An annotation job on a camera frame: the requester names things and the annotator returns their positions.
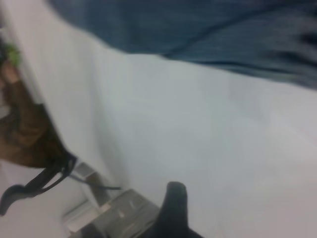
black strap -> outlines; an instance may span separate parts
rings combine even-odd
[[[4,216],[9,207],[17,200],[32,198],[40,195],[58,185],[68,177],[75,167],[77,158],[67,152],[66,160],[63,164],[56,161],[52,168],[44,169],[39,175],[32,179],[27,185],[14,185],[9,187],[0,200],[0,216]],[[61,177],[48,187],[46,186],[58,173]]]

blurry object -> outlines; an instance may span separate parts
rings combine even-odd
[[[4,48],[8,61],[15,67],[19,66],[21,58],[18,49],[13,44],[5,44]]]
[[[202,238],[189,229],[187,217],[186,187],[180,182],[170,182],[167,192],[153,226],[148,231],[148,238]]]
[[[316,1],[49,2],[66,21],[129,53],[317,89]]]
[[[1,48],[18,63],[15,47],[2,44]],[[14,185],[4,192],[0,201],[3,216],[15,201],[40,195],[63,181],[77,158],[63,147],[44,108],[34,104],[18,70],[7,60],[1,66],[1,80],[6,82],[3,91],[10,112],[0,118],[0,157],[23,166],[45,168],[25,186]],[[57,174],[60,178],[48,185]]]
[[[71,235],[80,231],[83,227],[96,219],[100,213],[93,205],[86,201],[63,217],[63,224]]]
[[[107,203],[108,209],[70,238],[138,238],[155,221],[159,208],[133,190],[126,191]],[[72,228],[82,226],[83,219],[72,221]]]
[[[73,178],[73,176],[83,181],[81,184],[83,191],[99,213],[106,211],[107,203],[121,193],[120,188],[117,191],[108,190],[109,181],[85,163],[76,166],[70,177]]]
[[[188,227],[187,193],[182,183],[167,185],[160,212],[133,190],[124,192],[108,206],[107,211],[70,238],[202,238]]]

black object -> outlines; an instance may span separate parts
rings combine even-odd
[[[27,185],[14,185],[8,188],[2,195],[0,201],[0,216],[4,216],[15,201],[35,197],[58,185],[70,175],[75,167],[76,161],[76,157],[67,153],[66,160],[63,163],[56,160],[51,168],[44,169]],[[61,177],[53,184],[45,187],[58,173],[61,173]]]
[[[112,186],[103,186],[97,183],[93,183],[93,182],[88,182],[86,180],[83,180],[75,175],[69,175],[69,177],[77,182],[81,182],[84,183],[90,187],[94,187],[94,188],[98,188],[98,189],[105,189],[105,190],[121,190],[121,187],[112,187]]]
[[[202,238],[188,227],[187,192],[184,184],[170,182],[165,199],[153,226],[145,238]]]
[[[0,65],[2,65],[7,60],[7,52],[5,50],[5,43],[3,39],[0,38]]]

white surface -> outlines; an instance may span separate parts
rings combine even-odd
[[[42,0],[5,0],[71,151],[157,204],[189,192],[204,237],[317,234],[317,92],[155,56],[79,33]]]
[[[9,163],[1,164],[0,194],[10,185],[29,182],[39,172]],[[62,217],[85,200],[80,185],[66,179],[42,195],[15,202],[7,214],[0,218],[0,237],[66,238],[68,235]]]

